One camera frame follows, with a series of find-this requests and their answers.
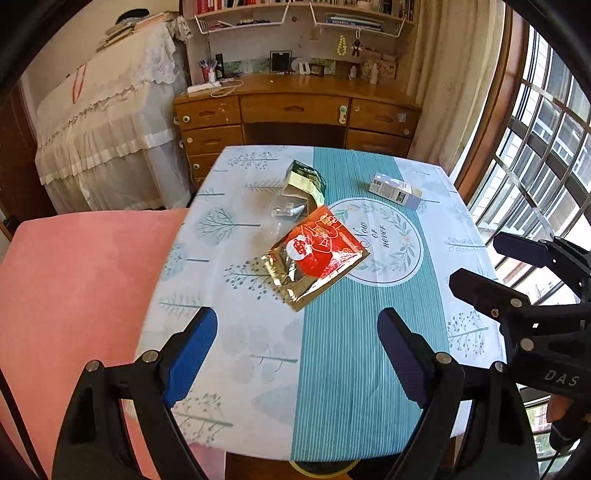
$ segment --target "pink cushion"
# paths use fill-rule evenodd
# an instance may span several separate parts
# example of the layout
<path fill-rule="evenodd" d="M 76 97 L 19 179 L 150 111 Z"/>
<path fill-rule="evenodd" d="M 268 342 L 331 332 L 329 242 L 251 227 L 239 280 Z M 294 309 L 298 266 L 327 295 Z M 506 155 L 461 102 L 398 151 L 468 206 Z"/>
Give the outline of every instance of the pink cushion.
<path fill-rule="evenodd" d="M 134 360 L 148 303 L 186 212 L 74 213 L 18 228 L 0 265 L 0 367 L 48 474 L 86 362 Z M 0 423 L 14 438 L 2 402 Z M 128 425 L 143 474 L 158 478 L 138 425 Z"/>

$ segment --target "cartoon character print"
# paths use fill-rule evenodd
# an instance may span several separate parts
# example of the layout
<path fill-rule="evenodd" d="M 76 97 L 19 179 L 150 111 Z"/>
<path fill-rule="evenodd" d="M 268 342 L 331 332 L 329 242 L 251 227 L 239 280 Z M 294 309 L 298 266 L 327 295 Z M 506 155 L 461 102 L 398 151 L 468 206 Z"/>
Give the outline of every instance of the cartoon character print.
<path fill-rule="evenodd" d="M 333 215 L 322 215 L 291 231 L 285 251 L 306 275 L 325 278 L 353 255 L 350 248 L 338 245 L 342 224 Z"/>

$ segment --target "wall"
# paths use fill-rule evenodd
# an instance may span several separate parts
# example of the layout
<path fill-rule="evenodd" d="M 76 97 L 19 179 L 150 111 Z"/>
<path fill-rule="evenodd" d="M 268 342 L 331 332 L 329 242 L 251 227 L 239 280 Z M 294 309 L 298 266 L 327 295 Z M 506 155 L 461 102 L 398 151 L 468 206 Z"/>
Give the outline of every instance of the wall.
<path fill-rule="evenodd" d="M 105 38 L 105 30 L 132 8 L 147 8 L 150 13 L 178 11 L 178 0 L 93 0 L 78 12 L 43 47 L 22 76 L 21 87 L 33 122 L 45 96 L 93 57 Z"/>

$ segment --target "white fabric cover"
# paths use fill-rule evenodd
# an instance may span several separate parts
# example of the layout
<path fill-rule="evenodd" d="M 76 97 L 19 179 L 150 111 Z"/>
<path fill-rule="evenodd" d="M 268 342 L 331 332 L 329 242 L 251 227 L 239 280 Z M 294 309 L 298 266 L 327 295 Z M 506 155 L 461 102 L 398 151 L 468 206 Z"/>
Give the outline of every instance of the white fabric cover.
<path fill-rule="evenodd" d="M 75 104 L 73 83 L 66 79 L 37 112 L 35 163 L 57 213 L 185 206 L 189 172 L 173 100 L 186 81 L 166 25 L 93 58 Z"/>

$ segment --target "curtain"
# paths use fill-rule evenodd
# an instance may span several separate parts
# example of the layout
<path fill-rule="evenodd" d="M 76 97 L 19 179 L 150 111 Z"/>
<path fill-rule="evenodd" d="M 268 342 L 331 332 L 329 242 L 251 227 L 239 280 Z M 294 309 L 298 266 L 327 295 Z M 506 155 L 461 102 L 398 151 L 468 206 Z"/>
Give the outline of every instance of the curtain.
<path fill-rule="evenodd" d="M 407 94 L 422 113 L 409 158 L 452 172 L 491 86 L 504 15 L 502 0 L 421 0 Z"/>

